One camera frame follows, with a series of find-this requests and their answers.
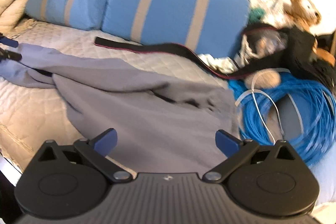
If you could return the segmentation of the grey-blue fleece garment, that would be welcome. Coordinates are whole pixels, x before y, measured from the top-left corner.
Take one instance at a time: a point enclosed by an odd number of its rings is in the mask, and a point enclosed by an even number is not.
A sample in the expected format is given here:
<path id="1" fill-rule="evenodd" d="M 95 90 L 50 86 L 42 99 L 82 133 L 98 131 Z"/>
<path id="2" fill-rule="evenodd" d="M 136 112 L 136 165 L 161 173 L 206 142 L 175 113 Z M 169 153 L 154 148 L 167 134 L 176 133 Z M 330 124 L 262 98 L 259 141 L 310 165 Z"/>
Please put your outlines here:
<path id="1" fill-rule="evenodd" d="M 52 88 L 70 123 L 86 138 L 113 128 L 111 157 L 136 172 L 204 174 L 225 160 L 215 133 L 236 133 L 232 91 L 139 70 L 121 59 L 66 55 L 21 44 L 21 61 L 1 76 L 26 88 Z"/>

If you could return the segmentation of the quilted grey bedspread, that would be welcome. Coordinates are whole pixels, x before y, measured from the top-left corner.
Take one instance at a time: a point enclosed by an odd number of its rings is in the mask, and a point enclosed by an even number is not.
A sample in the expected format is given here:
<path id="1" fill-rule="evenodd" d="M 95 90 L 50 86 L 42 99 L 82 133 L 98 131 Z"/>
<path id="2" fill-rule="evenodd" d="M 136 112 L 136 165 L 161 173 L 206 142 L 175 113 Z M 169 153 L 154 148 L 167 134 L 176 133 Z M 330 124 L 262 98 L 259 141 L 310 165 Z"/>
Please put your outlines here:
<path id="1" fill-rule="evenodd" d="M 144 45 L 108 34 L 101 28 L 80 30 L 38 21 L 19 37 L 21 44 L 52 48 L 82 58 L 121 59 L 139 70 L 229 90 L 225 80 L 210 75 L 189 59 L 168 53 L 127 51 L 125 46 Z M 1 76 L 1 150 L 21 169 L 28 166 L 46 140 L 68 145 L 80 138 L 84 136 L 70 123 L 66 104 L 55 89 L 26 88 Z"/>

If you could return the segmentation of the black bag with clutter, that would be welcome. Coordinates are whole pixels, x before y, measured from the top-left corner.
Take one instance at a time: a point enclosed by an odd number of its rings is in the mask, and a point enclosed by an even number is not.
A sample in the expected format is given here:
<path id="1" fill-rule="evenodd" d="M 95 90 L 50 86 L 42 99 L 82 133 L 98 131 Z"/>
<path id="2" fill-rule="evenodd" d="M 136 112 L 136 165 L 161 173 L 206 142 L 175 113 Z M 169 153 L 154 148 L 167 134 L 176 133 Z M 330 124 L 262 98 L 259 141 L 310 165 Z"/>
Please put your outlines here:
<path id="1" fill-rule="evenodd" d="M 288 69 L 299 79 L 318 81 L 335 88 L 335 33 L 313 35 L 296 26 L 276 28 L 254 23 L 241 32 L 240 57 L 235 79 L 247 88 L 279 86 L 279 69 Z"/>

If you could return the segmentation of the right blue striped pillow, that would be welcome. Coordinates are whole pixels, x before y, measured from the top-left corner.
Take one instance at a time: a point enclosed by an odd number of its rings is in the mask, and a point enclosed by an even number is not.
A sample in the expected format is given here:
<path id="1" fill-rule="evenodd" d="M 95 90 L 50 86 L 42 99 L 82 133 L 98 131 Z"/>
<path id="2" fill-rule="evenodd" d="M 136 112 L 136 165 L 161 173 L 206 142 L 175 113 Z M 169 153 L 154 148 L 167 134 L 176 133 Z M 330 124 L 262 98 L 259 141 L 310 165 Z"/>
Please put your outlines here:
<path id="1" fill-rule="evenodd" d="M 102 31 L 143 45 L 177 43 L 197 54 L 234 54 L 249 0 L 108 0 Z"/>

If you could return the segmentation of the teal knitted item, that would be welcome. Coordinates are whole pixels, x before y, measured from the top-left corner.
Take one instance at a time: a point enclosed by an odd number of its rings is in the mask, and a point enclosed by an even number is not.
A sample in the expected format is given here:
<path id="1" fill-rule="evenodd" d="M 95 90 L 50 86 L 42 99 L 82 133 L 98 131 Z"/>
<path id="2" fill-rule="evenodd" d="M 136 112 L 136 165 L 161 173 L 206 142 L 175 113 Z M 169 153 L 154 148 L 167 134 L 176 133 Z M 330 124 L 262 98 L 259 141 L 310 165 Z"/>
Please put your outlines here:
<path id="1" fill-rule="evenodd" d="M 261 7 L 254 7 L 250 10 L 248 16 L 248 24 L 255 24 L 261 22 L 265 16 L 266 12 Z"/>

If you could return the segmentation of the brown teddy bear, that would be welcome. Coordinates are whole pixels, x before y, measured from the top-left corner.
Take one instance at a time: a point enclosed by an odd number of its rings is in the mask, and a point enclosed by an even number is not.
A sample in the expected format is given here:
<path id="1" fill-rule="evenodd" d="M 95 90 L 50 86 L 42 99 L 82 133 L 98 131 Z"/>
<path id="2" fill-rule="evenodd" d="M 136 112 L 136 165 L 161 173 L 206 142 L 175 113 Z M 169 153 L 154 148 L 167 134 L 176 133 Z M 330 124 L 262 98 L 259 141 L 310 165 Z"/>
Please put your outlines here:
<path id="1" fill-rule="evenodd" d="M 309 32 L 321 22 L 321 14 L 311 0 L 290 0 L 283 4 L 284 14 L 300 30 Z"/>

